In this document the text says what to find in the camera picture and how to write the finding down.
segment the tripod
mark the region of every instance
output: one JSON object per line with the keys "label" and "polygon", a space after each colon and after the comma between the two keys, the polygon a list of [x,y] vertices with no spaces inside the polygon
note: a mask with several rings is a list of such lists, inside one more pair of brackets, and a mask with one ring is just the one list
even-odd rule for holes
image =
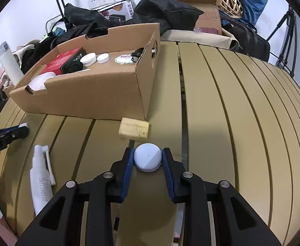
{"label": "tripod", "polygon": [[[286,24],[289,27],[288,28],[288,33],[286,34],[285,42],[283,44],[282,51],[280,53],[280,56],[277,57],[278,60],[276,62],[277,67],[281,67],[283,65],[283,69],[287,68],[289,71],[287,71],[290,74],[290,77],[294,77],[294,69],[295,69],[295,62],[297,58],[297,41],[298,41],[298,35],[297,35],[297,21],[296,21],[296,16],[294,14],[293,9],[291,6],[289,6],[289,10],[285,13],[285,15],[282,17],[280,22],[277,24],[276,28],[273,30],[273,32],[269,35],[267,38],[267,41],[270,40],[270,38],[275,34],[275,32],[282,26],[284,21],[286,20]],[[290,49],[291,49],[291,44],[292,44],[292,38],[293,38],[293,33],[294,33],[294,55],[293,55],[293,63],[292,63],[292,69],[289,69],[287,67],[288,64],[288,58],[290,54]],[[286,51],[286,47],[288,47],[288,50],[286,52],[286,56],[284,59],[284,54]]]}

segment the silver bolt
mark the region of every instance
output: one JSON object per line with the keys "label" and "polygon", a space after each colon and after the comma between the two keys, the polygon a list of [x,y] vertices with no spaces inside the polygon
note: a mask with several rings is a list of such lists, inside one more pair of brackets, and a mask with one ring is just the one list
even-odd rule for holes
{"label": "silver bolt", "polygon": [[223,187],[223,188],[228,188],[230,186],[230,183],[226,180],[223,180],[220,185]]}
{"label": "silver bolt", "polygon": [[190,178],[190,177],[193,177],[193,174],[190,171],[185,171],[183,173],[183,177]]}
{"label": "silver bolt", "polygon": [[68,188],[72,188],[72,187],[74,187],[76,185],[76,183],[74,182],[74,181],[68,181],[67,183],[66,183],[66,186],[68,187]]}
{"label": "silver bolt", "polygon": [[113,176],[113,174],[112,174],[111,172],[105,172],[105,173],[103,174],[103,177],[104,177],[104,178],[112,178],[112,176]]}

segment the slatted table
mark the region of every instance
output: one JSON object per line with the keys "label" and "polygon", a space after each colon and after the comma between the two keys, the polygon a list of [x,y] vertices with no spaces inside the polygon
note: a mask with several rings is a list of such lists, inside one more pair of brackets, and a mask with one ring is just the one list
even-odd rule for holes
{"label": "slatted table", "polygon": [[[242,54],[161,44],[148,142],[169,147],[175,160],[187,153],[188,170],[203,180],[231,182],[286,245],[300,228],[300,89],[284,71]],[[24,122],[29,136],[0,152],[0,208],[18,235],[34,218],[35,145],[50,147],[57,192],[68,180],[86,182],[109,170],[130,143],[118,136],[119,121],[25,113],[10,99],[0,128]],[[112,205],[113,215],[117,209],[116,245],[171,245],[177,207],[161,168],[134,168],[126,201]]]}

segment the white bottle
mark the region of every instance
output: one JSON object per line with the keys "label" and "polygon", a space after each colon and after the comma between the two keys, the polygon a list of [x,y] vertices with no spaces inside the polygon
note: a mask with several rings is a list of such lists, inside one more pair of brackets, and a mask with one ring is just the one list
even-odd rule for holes
{"label": "white bottle", "polygon": [[[46,169],[45,166],[44,152],[46,152],[46,159],[50,172]],[[52,174],[48,153],[48,146],[35,146],[33,167],[30,170],[30,187],[32,191],[32,200],[36,215],[39,214],[39,212],[53,197],[51,185],[55,185],[55,180]]]}
{"label": "white bottle", "polygon": [[7,42],[3,42],[0,45],[0,62],[13,85],[16,85],[24,74],[17,64]]}

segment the black suitcase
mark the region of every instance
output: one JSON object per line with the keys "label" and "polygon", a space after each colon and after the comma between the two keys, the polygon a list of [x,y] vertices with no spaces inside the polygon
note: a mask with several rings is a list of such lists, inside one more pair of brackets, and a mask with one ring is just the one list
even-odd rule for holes
{"label": "black suitcase", "polygon": [[271,46],[268,41],[259,36],[254,30],[241,22],[234,20],[225,13],[220,13],[220,18],[229,22],[223,28],[239,41],[239,53],[246,54],[263,61],[268,61]]}

